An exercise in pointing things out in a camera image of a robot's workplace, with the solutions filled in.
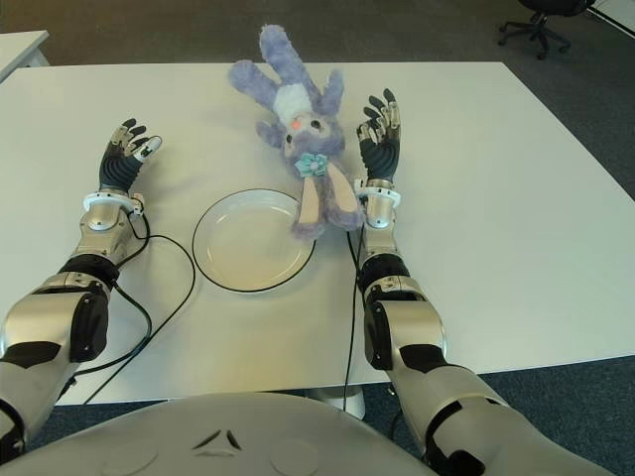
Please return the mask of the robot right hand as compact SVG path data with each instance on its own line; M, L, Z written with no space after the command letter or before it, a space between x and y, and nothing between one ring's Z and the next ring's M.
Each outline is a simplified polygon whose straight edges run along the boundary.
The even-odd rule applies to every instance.
M368 179L393 181L401 149L401 117L395 95L389 88L383 98L370 95L363 108L367 119L356 129L362 162Z

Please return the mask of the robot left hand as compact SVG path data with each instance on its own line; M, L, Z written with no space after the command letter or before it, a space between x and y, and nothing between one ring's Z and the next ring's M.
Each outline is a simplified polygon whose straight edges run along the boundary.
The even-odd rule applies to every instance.
M99 166L99 189L129 194L142 166L162 146L163 139L146 136L147 128L130 118L113 132Z

